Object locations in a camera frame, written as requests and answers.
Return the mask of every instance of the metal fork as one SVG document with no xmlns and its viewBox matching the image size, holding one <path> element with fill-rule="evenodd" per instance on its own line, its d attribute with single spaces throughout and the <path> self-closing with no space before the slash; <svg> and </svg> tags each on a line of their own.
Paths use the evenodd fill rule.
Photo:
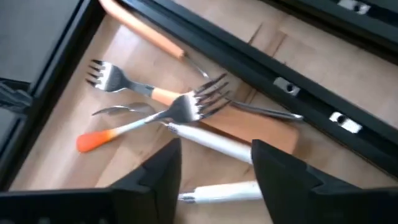
<svg viewBox="0 0 398 224">
<path fill-rule="evenodd" d="M 219 96 L 213 98 L 217 94 L 217 90 L 205 92 L 211 88 L 216 82 L 210 81 L 197 90 L 190 91 L 189 93 L 180 95 L 171 104 L 171 106 L 159 113 L 150 115 L 144 119 L 140 119 L 130 124 L 120 126 L 105 131 L 99 131 L 94 133 L 82 134 L 77 139 L 77 148 L 80 152 L 92 151 L 98 146 L 103 145 L 106 142 L 113 140 L 119 135 L 126 133 L 127 131 L 139 128 L 145 124 L 161 121 L 170 118 L 176 123 L 189 123 L 192 121 L 199 121 L 207 118 L 223 109 L 229 101 L 213 107 L 222 100 L 224 97 Z"/>
<path fill-rule="evenodd" d="M 151 98 L 159 96 L 159 95 L 155 94 L 154 97 L 152 97 L 153 92 L 161 93 L 164 95 L 174 95 L 174 97 L 177 97 L 176 93 L 173 93 L 171 91 L 161 90 L 154 86 L 130 81 L 125 76 L 124 72 L 119 67 L 113 65 L 112 63 L 105 62 L 102 60 L 92 60 L 92 62 L 94 62 L 95 66 L 89 65 L 89 67 L 92 68 L 96 72 L 95 73 L 88 72 L 88 74 L 91 77 L 90 77 L 90 79 L 87 78 L 86 81 L 95 88 L 99 88 L 100 90 L 104 90 L 104 91 L 108 91 L 108 92 L 117 92 L 117 91 L 121 91 L 123 89 L 128 88 L 130 90 L 136 91 L 140 94 L 149 96 Z M 198 68 L 198 70 L 201 71 L 201 74 L 207 80 L 210 79 L 209 76 L 202 69 Z M 221 88 L 223 88 L 223 86 L 216 86 L 216 89 L 221 89 Z M 223 94 L 223 96 L 227 100 L 230 100 L 232 102 L 231 105 L 233 105 L 234 107 L 239 108 L 241 110 L 248 111 L 250 113 L 257 113 L 257 114 L 271 116 L 271 117 L 275 117 L 275 118 L 279 118 L 279 119 L 287 119 L 287 120 L 294 120 L 294 121 L 303 120 L 303 116 L 298 115 L 298 114 L 286 113 L 286 112 L 264 109 L 264 108 L 258 108 L 255 106 L 248 105 L 246 103 L 235 101 L 231 98 L 228 98 L 227 95 L 228 94 L 225 94 L 225 93 Z"/>
<path fill-rule="evenodd" d="M 93 113 L 93 115 L 103 113 L 108 115 L 116 115 L 127 111 L 140 114 L 156 113 L 155 109 L 151 107 L 151 105 L 143 102 L 135 102 L 128 105 L 115 105 L 109 108 L 104 108 Z M 243 144 L 228 137 L 186 124 L 175 124 L 172 122 L 166 123 L 163 121 L 160 123 L 180 137 L 189 139 L 201 144 L 202 146 L 209 147 L 210 149 L 214 149 L 220 153 L 226 154 L 227 156 L 239 159 L 240 161 L 252 164 L 250 154 L 251 148 L 247 144 Z"/>
</svg>

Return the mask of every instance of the black metal frame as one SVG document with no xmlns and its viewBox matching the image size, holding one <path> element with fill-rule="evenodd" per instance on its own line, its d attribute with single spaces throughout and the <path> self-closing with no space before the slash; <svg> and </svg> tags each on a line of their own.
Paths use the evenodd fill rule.
<svg viewBox="0 0 398 224">
<path fill-rule="evenodd" d="M 49 118 L 105 12 L 97 0 L 81 0 L 41 76 L 28 93 L 32 106 L 14 120 L 0 144 L 0 189 L 7 190 Z"/>
<path fill-rule="evenodd" d="M 398 177 L 398 130 L 172 1 L 125 0 L 121 3 Z M 0 155 L 0 187 L 3 190 L 13 181 L 103 16 L 97 0 L 82 0 L 41 80 L 30 89 L 36 100 L 27 117 L 16 120 L 11 138 Z M 294 97 L 275 86 L 273 82 L 278 77 L 301 88 L 299 94 Z M 353 134 L 330 121 L 334 111 L 362 125 L 362 130 Z"/>
<path fill-rule="evenodd" d="M 398 187 L 361 189 L 260 140 L 251 157 L 275 224 L 397 223 Z"/>
<path fill-rule="evenodd" d="M 398 27 L 367 15 L 349 11 L 338 0 L 260 0 L 326 32 L 347 40 L 392 63 L 398 64 Z M 358 0 L 380 11 L 398 13 L 394 0 Z"/>
<path fill-rule="evenodd" d="M 173 223 L 180 182 L 181 141 L 173 139 L 109 187 L 1 192 L 0 220 L 1 223 Z"/>
<path fill-rule="evenodd" d="M 124 6 L 203 53 L 306 122 L 398 177 L 398 130 L 173 1 L 124 0 Z M 273 84 L 282 77 L 301 88 L 294 97 Z M 363 128 L 353 134 L 330 121 L 338 111 Z"/>
</svg>

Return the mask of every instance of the kitchen utensil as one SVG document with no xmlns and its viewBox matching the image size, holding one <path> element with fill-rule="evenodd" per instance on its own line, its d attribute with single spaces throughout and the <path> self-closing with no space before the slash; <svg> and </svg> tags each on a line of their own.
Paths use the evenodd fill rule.
<svg viewBox="0 0 398 224">
<path fill-rule="evenodd" d="M 209 75 L 202 69 L 195 61 L 193 61 L 189 55 L 179 47 L 177 44 L 172 42 L 169 38 L 157 32 L 147 24 L 140 21 L 138 18 L 133 16 L 129 11 L 121 7 L 116 1 L 113 0 L 99 0 L 101 5 L 104 7 L 105 11 L 117 19 L 120 23 L 124 24 L 128 28 L 132 29 L 134 32 L 138 33 L 141 37 L 145 38 L 152 44 L 158 46 L 162 50 L 169 53 L 171 56 L 175 57 L 180 61 L 187 62 L 195 70 L 197 70 L 206 80 L 211 80 Z M 235 101 L 231 98 L 232 105 L 236 106 L 242 110 L 248 111 L 250 113 L 259 113 L 266 116 L 272 116 L 280 119 L 289 119 L 294 121 L 303 120 L 303 116 L 298 114 L 286 113 L 281 111 L 274 111 L 265 108 L 258 108 L 251 106 L 247 103 L 242 103 Z"/>
<path fill-rule="evenodd" d="M 198 90 L 193 90 L 189 93 L 180 95 L 172 102 L 167 110 L 150 115 L 144 119 L 140 119 L 139 121 L 135 121 L 118 128 L 83 134 L 77 139 L 77 148 L 80 152 L 91 151 L 127 131 L 166 118 L 170 118 L 177 123 L 189 123 L 207 118 L 219 112 L 229 103 L 227 101 L 220 106 L 211 108 L 214 104 L 222 99 L 222 97 L 212 99 L 212 96 L 216 94 L 215 90 L 204 93 L 204 91 L 211 88 L 214 84 L 214 81 L 210 81 L 199 87 Z"/>
<path fill-rule="evenodd" d="M 180 93 L 132 82 L 126 78 L 120 68 L 108 62 L 97 60 L 91 67 L 93 69 L 93 72 L 91 72 L 92 77 L 87 82 L 93 87 L 104 91 L 119 91 L 129 88 L 165 105 L 170 105 L 180 95 Z M 218 82 L 224 76 L 213 80 L 213 83 Z M 225 110 L 212 117 L 201 120 L 201 122 L 232 135 L 247 144 L 251 144 L 252 139 L 261 139 L 288 153 L 292 153 L 295 149 L 299 136 L 297 129 L 285 122 L 248 113 L 230 106 L 227 106 Z"/>
<path fill-rule="evenodd" d="M 117 105 L 105 108 L 93 113 L 93 115 L 102 114 L 102 113 L 115 115 L 123 112 L 154 114 L 155 109 L 150 105 L 148 105 L 147 103 L 131 103 L 128 105 Z M 212 133 L 202 128 L 196 128 L 184 124 L 175 124 L 171 122 L 169 123 L 161 122 L 161 123 L 164 126 L 166 126 L 171 132 L 183 138 L 189 139 L 203 146 L 214 149 L 218 152 L 226 154 L 227 156 L 239 159 L 240 161 L 252 164 L 251 155 L 250 155 L 251 149 L 250 146 L 248 146 L 247 144 L 234 141 L 230 138 Z"/>
<path fill-rule="evenodd" d="M 185 203 L 221 203 L 262 199 L 257 181 L 201 186 L 193 192 L 181 193 L 178 200 Z"/>
<path fill-rule="evenodd" d="M 30 106 L 29 102 L 18 97 L 18 93 L 8 86 L 0 83 L 0 108 L 14 113 L 24 113 Z"/>
<path fill-rule="evenodd" d="M 28 91 L 30 83 L 19 80 L 11 80 L 8 78 L 0 77 L 0 83 L 7 85 L 14 90 Z"/>
</svg>

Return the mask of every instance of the light wood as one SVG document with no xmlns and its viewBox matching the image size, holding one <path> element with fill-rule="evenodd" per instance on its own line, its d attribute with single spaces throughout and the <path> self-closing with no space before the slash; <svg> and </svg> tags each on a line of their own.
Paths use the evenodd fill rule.
<svg viewBox="0 0 398 224">
<path fill-rule="evenodd" d="M 137 18 L 128 13 L 113 0 L 101 0 L 100 2 L 107 13 L 117 19 L 120 23 L 131 28 L 134 32 L 137 32 L 139 35 L 143 35 L 144 38 L 147 38 L 153 44 L 159 46 L 159 42 L 165 42 L 165 39 L 167 39 L 168 42 L 172 42 L 162 34 L 147 37 L 149 32 L 143 32 L 141 31 L 143 29 L 137 29 L 138 26 L 136 24 L 139 23 L 137 22 Z M 158 34 L 157 31 L 150 28 L 148 25 L 140 25 L 139 27 L 144 26 L 148 27 L 145 28 L 145 30 L 153 30 L 153 32 Z M 257 29 L 259 24 L 254 23 L 252 26 L 256 26 L 255 29 Z M 243 37 L 243 40 L 250 39 L 252 37 L 252 33 L 250 32 L 246 32 L 245 35 L 246 36 Z M 178 55 L 176 56 L 173 51 L 168 50 L 167 47 L 165 48 L 160 46 L 160 48 L 166 50 L 166 52 L 170 53 L 172 56 L 179 58 Z M 176 93 L 158 88 L 156 88 L 152 94 L 152 99 L 165 105 L 171 105 L 176 97 L 178 97 Z M 283 121 L 241 111 L 232 106 L 227 106 L 225 109 L 220 111 L 220 113 L 217 113 L 208 119 L 204 119 L 202 122 L 212 128 L 222 131 L 223 133 L 234 136 L 247 144 L 251 144 L 253 139 L 260 139 L 289 154 L 293 153 L 299 138 L 299 132 L 296 128 Z"/>
<path fill-rule="evenodd" d="M 178 59 L 184 57 L 184 51 L 179 46 L 164 35 L 158 33 L 153 28 L 149 27 L 147 24 L 141 22 L 115 1 L 99 0 L 99 2 L 109 15 L 117 18 L 122 24 L 132 29 L 134 32 L 137 32 L 141 37 L 147 39 Z"/>
<path fill-rule="evenodd" d="M 241 40 L 250 42 L 259 50 L 327 86 L 389 124 L 397 126 L 398 88 L 390 89 L 388 84 L 388 82 L 397 83 L 396 65 L 385 62 L 260 1 L 178 0 L 177 2 L 216 25 L 225 27 L 228 32 Z M 177 40 L 173 41 L 206 68 L 212 78 L 224 72 L 203 55 Z M 127 133 L 91 153 L 77 152 L 75 140 L 79 134 L 113 128 L 142 118 L 138 114 L 91 117 L 90 115 L 98 109 L 133 101 L 147 102 L 157 111 L 165 108 L 160 103 L 131 91 L 104 93 L 88 86 L 84 82 L 84 74 L 86 65 L 92 58 L 115 62 L 133 80 L 177 93 L 187 92 L 205 82 L 192 68 L 142 40 L 109 16 L 105 17 L 11 190 L 104 187 L 135 169 L 175 137 L 163 126 L 154 123 Z M 346 81 L 345 88 L 339 82 L 341 78 Z M 229 75 L 227 79 L 231 90 L 236 93 L 234 97 L 237 100 L 284 110 L 276 102 L 253 90 L 235 76 Z M 383 85 L 373 85 L 373 82 L 381 82 Z M 398 186 L 395 179 L 310 125 L 305 123 L 292 123 L 292 125 L 300 130 L 300 139 L 294 156 L 358 187 Z M 253 169 L 248 164 L 185 139 L 182 140 L 182 147 L 180 186 L 182 192 L 201 185 L 254 180 Z M 178 203 L 176 223 L 271 224 L 272 221 L 264 202 L 257 201 L 213 205 Z"/>
</svg>

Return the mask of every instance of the orange-tipped handle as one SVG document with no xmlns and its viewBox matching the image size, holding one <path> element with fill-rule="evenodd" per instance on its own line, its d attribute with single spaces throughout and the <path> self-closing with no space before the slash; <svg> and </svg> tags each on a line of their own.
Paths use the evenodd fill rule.
<svg viewBox="0 0 398 224">
<path fill-rule="evenodd" d="M 170 55 L 173 55 L 177 59 L 182 59 L 184 57 L 185 52 L 183 49 L 181 49 L 181 47 L 173 43 L 166 36 L 160 34 L 147 24 L 141 22 L 129 11 L 125 10 L 118 3 L 116 3 L 115 0 L 99 0 L 99 2 L 109 15 L 117 19 L 126 27 L 132 29 L 141 37 L 158 46 Z"/>
<path fill-rule="evenodd" d="M 97 147 L 111 141 L 117 136 L 111 130 L 97 131 L 94 133 L 82 134 L 77 138 L 76 145 L 79 152 L 90 152 Z"/>
<path fill-rule="evenodd" d="M 164 105 L 170 106 L 180 95 L 181 93 L 155 88 L 150 97 L 160 103 L 163 103 Z"/>
</svg>

